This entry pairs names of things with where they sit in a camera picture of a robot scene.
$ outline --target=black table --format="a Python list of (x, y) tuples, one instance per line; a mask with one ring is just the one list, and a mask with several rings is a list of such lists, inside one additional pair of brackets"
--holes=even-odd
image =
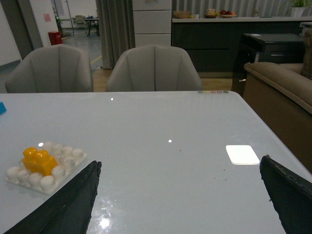
[(97, 30), (97, 35), (99, 36), (99, 31), (98, 31), (98, 18), (93, 18), (93, 19), (85, 19), (85, 22), (88, 23), (88, 28), (89, 28), (89, 32), (87, 34), (87, 36), (90, 36), (90, 30), (91, 30), (91, 24), (93, 23), (93, 25), (95, 26), (96, 30)]

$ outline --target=wooden floor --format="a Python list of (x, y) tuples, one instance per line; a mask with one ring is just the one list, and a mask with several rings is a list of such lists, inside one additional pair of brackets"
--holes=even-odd
[[(93, 72), (94, 92), (105, 92), (112, 70), (98, 69)], [(231, 90), (232, 78), (201, 78), (204, 90)]]

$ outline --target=white table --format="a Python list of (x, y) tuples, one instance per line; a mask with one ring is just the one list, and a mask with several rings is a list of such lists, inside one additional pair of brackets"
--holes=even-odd
[(25, 148), (45, 141), (88, 154), (71, 177), (102, 162), (93, 234), (285, 233), (259, 166), (233, 165), (226, 145), (251, 145), (260, 160), (269, 154), (312, 181), (236, 93), (1, 94), (0, 101), (7, 109), (0, 115), (0, 233), (49, 198), (4, 181)]

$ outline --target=white cabinet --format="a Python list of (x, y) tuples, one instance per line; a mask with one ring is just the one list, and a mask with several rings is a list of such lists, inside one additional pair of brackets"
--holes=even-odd
[(133, 0), (136, 47), (171, 45), (171, 0)]

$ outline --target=orange toy block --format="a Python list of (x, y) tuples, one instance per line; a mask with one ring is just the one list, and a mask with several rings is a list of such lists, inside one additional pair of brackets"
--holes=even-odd
[(36, 148), (30, 147), (24, 150), (23, 155), (22, 162), (31, 173), (39, 172), (42, 176), (51, 176), (52, 169), (58, 165), (46, 150), (37, 151)]

